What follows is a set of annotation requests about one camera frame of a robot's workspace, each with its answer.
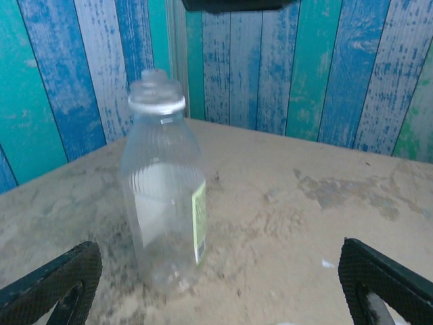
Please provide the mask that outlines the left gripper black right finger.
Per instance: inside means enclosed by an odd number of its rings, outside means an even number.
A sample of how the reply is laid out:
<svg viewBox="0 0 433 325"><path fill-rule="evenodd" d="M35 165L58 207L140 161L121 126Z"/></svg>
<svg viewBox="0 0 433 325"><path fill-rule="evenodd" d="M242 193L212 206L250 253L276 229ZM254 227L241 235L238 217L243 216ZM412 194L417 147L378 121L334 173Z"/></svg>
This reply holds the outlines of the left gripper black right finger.
<svg viewBox="0 0 433 325"><path fill-rule="evenodd" d="M354 324L432 323L432 282L356 238L345 238L339 280Z"/></svg>

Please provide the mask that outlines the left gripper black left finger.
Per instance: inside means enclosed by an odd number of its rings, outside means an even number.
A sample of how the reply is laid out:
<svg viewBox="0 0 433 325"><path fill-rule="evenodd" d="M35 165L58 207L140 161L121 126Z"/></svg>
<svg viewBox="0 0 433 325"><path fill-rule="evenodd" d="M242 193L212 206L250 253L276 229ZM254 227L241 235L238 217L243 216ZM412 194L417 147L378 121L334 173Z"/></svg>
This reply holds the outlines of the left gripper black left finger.
<svg viewBox="0 0 433 325"><path fill-rule="evenodd" d="M1 323L84 324L102 272L101 253L86 241L1 289Z"/></svg>

